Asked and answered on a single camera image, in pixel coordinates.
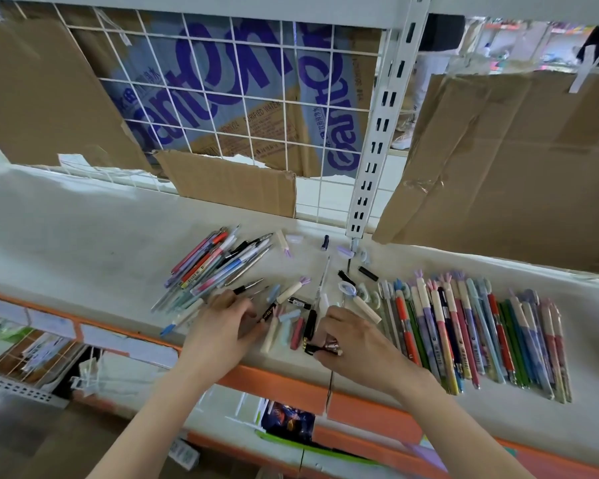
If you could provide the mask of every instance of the orange shelf edge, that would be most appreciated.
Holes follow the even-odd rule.
[[[404,444],[419,444],[423,436],[422,429],[409,413],[335,391],[331,392],[328,419]],[[497,437],[495,440],[517,451],[519,462],[538,478],[599,479],[599,467]]]
[[[90,407],[94,407],[107,413],[121,416],[123,418],[130,419],[135,414],[135,411],[129,409],[128,407],[117,405],[116,403],[110,402],[109,400],[101,399],[95,395],[85,397],[83,393],[79,390],[73,392],[73,398],[77,402],[84,403]],[[205,435],[198,434],[191,430],[186,431],[186,440],[199,447],[206,447],[209,449],[224,452],[225,454],[230,455],[231,457],[236,457],[246,462],[257,464],[258,466],[274,466],[276,469],[279,470],[279,472],[283,473],[285,476],[298,477],[300,475],[300,464],[298,464],[297,467],[291,467],[285,462],[280,462],[278,460],[273,460],[269,459],[268,457],[263,457],[261,455],[254,454],[252,452],[240,449],[230,444],[211,439]]]
[[[347,435],[323,425],[316,424],[313,428],[313,442],[325,447],[344,450],[366,459],[376,460],[380,464],[393,467],[398,471],[418,474],[427,479],[450,479],[448,473],[420,457]]]
[[[162,346],[169,346],[176,349],[178,353],[182,351],[182,346],[177,346],[166,341],[141,335],[139,333],[131,333],[123,328],[110,326],[108,324],[58,311],[57,309],[46,306],[40,306],[29,301],[24,301],[23,299],[16,299],[15,297],[6,296],[0,293],[0,300],[11,304],[16,304],[18,306],[23,306],[25,308],[65,317],[66,319],[73,321],[74,324],[90,324],[91,326],[97,326],[98,328],[113,331],[114,333],[120,333],[131,338],[149,341]],[[76,337],[81,340],[83,337],[80,327],[75,327]],[[224,378],[218,381],[218,384],[233,388],[234,390],[238,390],[240,392],[256,395],[257,397],[264,397],[274,400],[275,402],[281,402],[286,405],[314,413],[316,415],[321,415],[324,413],[324,410],[326,410],[326,401],[328,398],[327,387],[313,385],[311,383],[306,383],[246,365],[238,365],[232,369]]]

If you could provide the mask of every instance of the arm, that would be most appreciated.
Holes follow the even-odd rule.
[[[408,410],[456,479],[533,476],[447,395],[432,374],[410,362],[368,321],[332,306],[320,321],[341,356],[319,351],[324,366],[361,385],[393,396]]]
[[[158,382],[88,479],[157,478],[202,394],[240,362],[266,329],[264,323],[252,326],[255,319],[243,319],[255,316],[251,301],[236,301],[231,290],[212,301],[193,322],[176,366]],[[241,324],[252,327],[240,338]]]

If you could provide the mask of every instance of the slotted metal post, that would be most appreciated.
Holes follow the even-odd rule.
[[[396,38],[392,31],[387,39],[346,222],[348,237],[364,235],[430,4],[410,0],[402,30]]]

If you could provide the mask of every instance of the forearm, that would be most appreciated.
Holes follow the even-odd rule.
[[[404,384],[396,398],[422,427],[453,478],[533,477],[432,376],[423,381],[415,394],[412,384]]]
[[[157,478],[171,443],[206,389],[194,380],[177,367],[167,372],[88,479]]]

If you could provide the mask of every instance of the barcode sticker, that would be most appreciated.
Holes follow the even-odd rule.
[[[175,439],[168,450],[168,456],[180,466],[190,471],[200,460],[200,453],[182,439]]]

